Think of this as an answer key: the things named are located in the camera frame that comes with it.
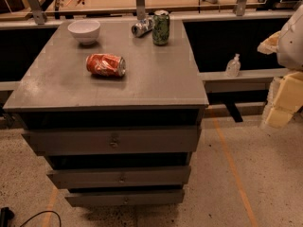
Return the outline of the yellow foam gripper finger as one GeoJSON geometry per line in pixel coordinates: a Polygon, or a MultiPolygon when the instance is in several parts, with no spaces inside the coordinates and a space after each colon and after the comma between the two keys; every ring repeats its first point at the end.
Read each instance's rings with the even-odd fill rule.
{"type": "Polygon", "coordinates": [[[276,53],[279,35],[279,31],[272,34],[270,37],[268,37],[266,40],[259,44],[257,51],[266,55],[276,53]]]}

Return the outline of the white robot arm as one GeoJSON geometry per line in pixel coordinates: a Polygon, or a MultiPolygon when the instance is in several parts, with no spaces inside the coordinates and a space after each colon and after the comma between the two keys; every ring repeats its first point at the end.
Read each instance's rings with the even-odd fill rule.
{"type": "Polygon", "coordinates": [[[259,44],[258,52],[276,53],[279,65],[292,70],[303,70],[303,5],[282,29],[259,44]]]}

